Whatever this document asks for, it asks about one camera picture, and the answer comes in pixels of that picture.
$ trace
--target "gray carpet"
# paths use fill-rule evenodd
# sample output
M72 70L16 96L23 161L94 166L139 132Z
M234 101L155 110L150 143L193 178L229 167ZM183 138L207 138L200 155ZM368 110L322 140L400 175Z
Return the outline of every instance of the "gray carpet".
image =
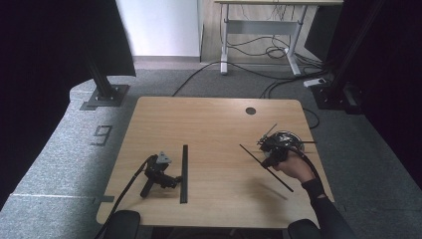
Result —
M137 78L109 77L112 84L130 85L120 108L80 111L96 86L88 81L74 87L61 123L0 213L0 238L93 238L101 227L99 198L137 99L171 96L194 72L141 70ZM259 98L273 81L245 71L223 77L204 70L177 97ZM303 81L276 88L272 98L299 100L319 116L312 134L335 205L359 238L421 238L421 190L365 116L318 110ZM317 122L306 115L310 125ZM93 145L102 140L94 136L99 125L112 126L104 146ZM149 233L145 227L139 238Z

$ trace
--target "wooden table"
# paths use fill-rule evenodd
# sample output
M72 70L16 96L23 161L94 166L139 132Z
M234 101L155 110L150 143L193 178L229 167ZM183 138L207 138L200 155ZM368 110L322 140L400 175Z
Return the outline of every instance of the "wooden table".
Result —
M248 115L246 108L256 113ZM180 185L163 189L155 184L142 199L139 192L147 178L140 174L117 210L138 211L141 224L153 226L286 228L303 218L317 223L300 183L275 172L295 191L290 192L239 145L263 160L256 142L275 123L273 132L289 130L302 140L313 140L298 101L142 97L105 196L114 196L115 202L139 166L160 151L172 160L165 173L179 176L182 146L188 144L188 203L180 204ZM332 199L316 146L307 144L305 152ZM101 204L99 223L112 207L110 202Z
M221 74L227 74L228 34L257 34L257 35L290 35L292 40L289 48L285 49L286 56L294 75L301 74L295 58L295 47L298 42L299 33L304 25L305 15L309 5L341 5L343 0L215 0L215 3L225 5L225 18L223 29L223 46L221 48ZM244 21L229 19L230 5L299 5L302 6L302 13L297 22L292 21Z

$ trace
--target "desk leg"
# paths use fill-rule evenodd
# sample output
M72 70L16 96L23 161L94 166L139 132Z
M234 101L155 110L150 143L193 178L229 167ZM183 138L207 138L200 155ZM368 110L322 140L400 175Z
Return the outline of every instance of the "desk leg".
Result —
M227 28L229 27L229 4L226 5L226 17L224 18L224 30L223 30L223 46L221 48L221 75L227 75L227 55L229 50L227 49Z
M294 35L292 36L293 37L292 42L289 48L286 48L285 50L289 63L291 65L293 74L295 74L295 76L298 76L301 74L301 71L299 70L298 64L296 63L296 59L295 59L295 47L296 47L296 43L298 42L299 33L301 32L302 25L304 25L304 19L305 19L305 14L307 14L307 9L308 9L308 5L302 6L302 15L301 15L301 18L298 20L298 25L296 27Z

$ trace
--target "black sleeve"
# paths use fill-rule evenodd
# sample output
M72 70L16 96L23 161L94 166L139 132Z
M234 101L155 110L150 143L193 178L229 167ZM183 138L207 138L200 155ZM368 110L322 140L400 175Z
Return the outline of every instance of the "black sleeve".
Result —
M302 184L302 187L310 196L319 223L320 233L323 239L348 239L356 238L347 222L334 207L328 197L317 198L324 194L322 184L319 179L313 179Z

